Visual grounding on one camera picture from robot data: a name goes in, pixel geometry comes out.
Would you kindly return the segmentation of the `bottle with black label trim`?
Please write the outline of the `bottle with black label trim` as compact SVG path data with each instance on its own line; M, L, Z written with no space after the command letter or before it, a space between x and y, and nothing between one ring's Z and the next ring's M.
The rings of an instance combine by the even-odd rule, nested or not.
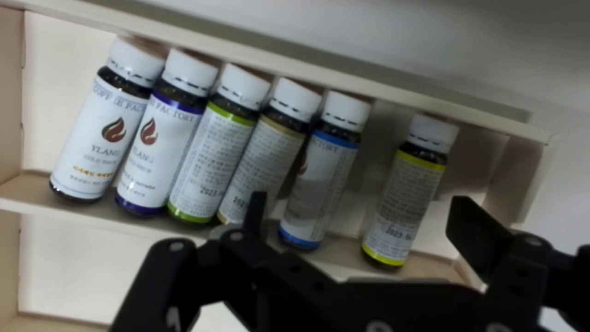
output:
M135 138L168 51L135 36L115 38L50 175L55 195L80 203L105 195Z

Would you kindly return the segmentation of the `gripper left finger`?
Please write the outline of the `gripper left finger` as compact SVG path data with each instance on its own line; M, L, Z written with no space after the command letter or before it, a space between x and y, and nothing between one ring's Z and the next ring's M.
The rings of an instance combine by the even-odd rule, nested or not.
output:
M147 253L109 332L190 332L202 308L223 302L249 332L342 332L326 274L262 237L267 193L251 196L243 225L196 246L157 242Z

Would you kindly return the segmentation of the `bottle with olive label trim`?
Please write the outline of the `bottle with olive label trim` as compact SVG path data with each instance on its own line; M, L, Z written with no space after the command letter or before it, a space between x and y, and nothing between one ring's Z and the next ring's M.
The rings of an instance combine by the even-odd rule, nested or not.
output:
M217 210L221 223L242 223L253 192L266 192L274 203L322 97L321 88L279 78Z

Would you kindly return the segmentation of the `cream cardboard box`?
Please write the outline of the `cream cardboard box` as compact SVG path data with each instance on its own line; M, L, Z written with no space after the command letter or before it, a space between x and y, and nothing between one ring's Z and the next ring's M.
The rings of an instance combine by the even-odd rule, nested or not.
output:
M322 246L304 258L334 278L436 278L482 283L444 235L451 197L470 196L507 227L522 229L555 159L560 136L518 120L520 109L431 89L387 67L136 0L0 0L0 332L108 329L154 242L196 229L167 217L135 219L114 190L91 205L51 193L50 171L116 35L190 48L279 77L373 102L360 155ZM440 193L405 266L362 258L391 157L413 114L461 126Z

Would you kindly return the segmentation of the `bottle with purple label trim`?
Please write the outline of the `bottle with purple label trim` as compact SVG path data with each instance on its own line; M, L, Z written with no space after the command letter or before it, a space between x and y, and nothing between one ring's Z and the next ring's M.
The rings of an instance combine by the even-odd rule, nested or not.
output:
M165 210L222 65L196 51L169 51L122 168L115 194L122 210L139 217Z

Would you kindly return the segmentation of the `bottle with blue label trim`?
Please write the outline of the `bottle with blue label trim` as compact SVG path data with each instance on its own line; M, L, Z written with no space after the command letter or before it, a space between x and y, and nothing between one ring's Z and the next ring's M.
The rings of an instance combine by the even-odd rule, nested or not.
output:
M371 108L366 99L327 93L278 226L278 237L287 246L319 248L336 214Z

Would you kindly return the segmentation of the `bottle with green label trim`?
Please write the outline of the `bottle with green label trim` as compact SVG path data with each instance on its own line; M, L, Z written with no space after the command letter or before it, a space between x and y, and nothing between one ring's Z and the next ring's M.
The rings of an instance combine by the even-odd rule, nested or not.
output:
M219 208L260 117L271 82L228 63L209 97L169 194L172 217L208 223Z

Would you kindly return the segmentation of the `bottle with yellow label trim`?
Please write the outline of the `bottle with yellow label trim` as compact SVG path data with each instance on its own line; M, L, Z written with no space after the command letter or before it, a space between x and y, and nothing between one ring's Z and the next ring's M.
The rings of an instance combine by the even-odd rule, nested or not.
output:
M392 269L405 264L459 131L444 120L413 116L361 242L361 252L371 263Z

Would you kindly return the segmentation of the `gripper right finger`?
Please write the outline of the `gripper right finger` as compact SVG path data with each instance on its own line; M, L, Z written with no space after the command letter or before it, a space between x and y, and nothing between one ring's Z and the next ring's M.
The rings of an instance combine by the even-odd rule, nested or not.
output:
M565 254L508 229L467 196L452 198L445 234L487 286L474 330L550 332L539 320L552 308L576 332L590 332L590 243Z

